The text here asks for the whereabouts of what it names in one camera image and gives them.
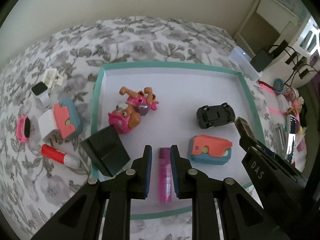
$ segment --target round hole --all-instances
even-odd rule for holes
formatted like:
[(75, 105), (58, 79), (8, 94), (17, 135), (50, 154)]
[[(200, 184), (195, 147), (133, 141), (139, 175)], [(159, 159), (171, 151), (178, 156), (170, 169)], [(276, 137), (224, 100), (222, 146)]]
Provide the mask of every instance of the round hole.
[(202, 152), (203, 152), (203, 153), (208, 153), (208, 152), (209, 152), (209, 147), (208, 147), (208, 146), (204, 146), (204, 147), (202, 148)]

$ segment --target pink watch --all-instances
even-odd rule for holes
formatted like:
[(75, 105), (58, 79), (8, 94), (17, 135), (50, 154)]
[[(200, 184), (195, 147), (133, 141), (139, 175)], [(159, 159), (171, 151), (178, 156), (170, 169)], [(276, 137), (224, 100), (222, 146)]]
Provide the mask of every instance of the pink watch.
[(23, 115), (19, 117), (16, 129), (17, 139), (19, 142), (28, 142), (30, 135), (30, 119)]

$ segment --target blue lid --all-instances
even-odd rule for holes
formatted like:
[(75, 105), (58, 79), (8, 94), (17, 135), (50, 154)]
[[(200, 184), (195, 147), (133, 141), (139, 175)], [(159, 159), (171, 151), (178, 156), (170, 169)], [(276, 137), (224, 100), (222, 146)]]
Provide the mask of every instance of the blue lid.
[(273, 89), (277, 93), (281, 93), (284, 89), (284, 81), (281, 78), (275, 79), (275, 81), (273, 82)]

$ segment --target screw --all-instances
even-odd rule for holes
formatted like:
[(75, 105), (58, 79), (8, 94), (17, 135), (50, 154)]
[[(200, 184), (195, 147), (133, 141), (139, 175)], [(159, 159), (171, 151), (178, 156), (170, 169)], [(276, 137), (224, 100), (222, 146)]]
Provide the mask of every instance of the screw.
[(129, 175), (129, 176), (132, 176), (136, 173), (136, 171), (134, 169), (128, 169), (125, 171), (125, 174)]
[(96, 185), (97, 182), (98, 182), (98, 179), (96, 179), (96, 178), (89, 178), (89, 179), (88, 179), (88, 183), (89, 183), (90, 185)]
[(196, 169), (190, 169), (190, 170), (188, 170), (188, 173), (190, 175), (197, 175), (198, 171)]
[(235, 183), (235, 180), (233, 178), (226, 178), (225, 179), (225, 182), (228, 184), (228, 185), (233, 185)]

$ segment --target floral bedsheet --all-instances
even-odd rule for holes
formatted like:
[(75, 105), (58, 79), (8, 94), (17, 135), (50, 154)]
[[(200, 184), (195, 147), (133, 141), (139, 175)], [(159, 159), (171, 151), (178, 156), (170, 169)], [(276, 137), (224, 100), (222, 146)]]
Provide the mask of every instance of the floral bedsheet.
[[(90, 159), (79, 143), (90, 135), (92, 94), (103, 64), (185, 61), (240, 71), (229, 57), (234, 46), (225, 30), (211, 25), (125, 17), (98, 21), (93, 26), (75, 26), (27, 48), (0, 75), (1, 211), (23, 231), (24, 239), (30, 239), (87, 181)], [(57, 68), (65, 78), (51, 97), (72, 98), (84, 124), (78, 138), (54, 142), (56, 148), (68, 147), (68, 152), (81, 158), (77, 169), (57, 164), (40, 153), (43, 142), (37, 118), (43, 110), (36, 105), (30, 88), (40, 81), (48, 67)], [(266, 145), (273, 150), (274, 128), (263, 92), (257, 83), (245, 79), (260, 115)], [(31, 120), (30, 140), (25, 144), (19, 143), (15, 135), (17, 119), (23, 114)], [(136, 220), (131, 223), (131, 239), (189, 239), (191, 221), (191, 212), (152, 221)]]

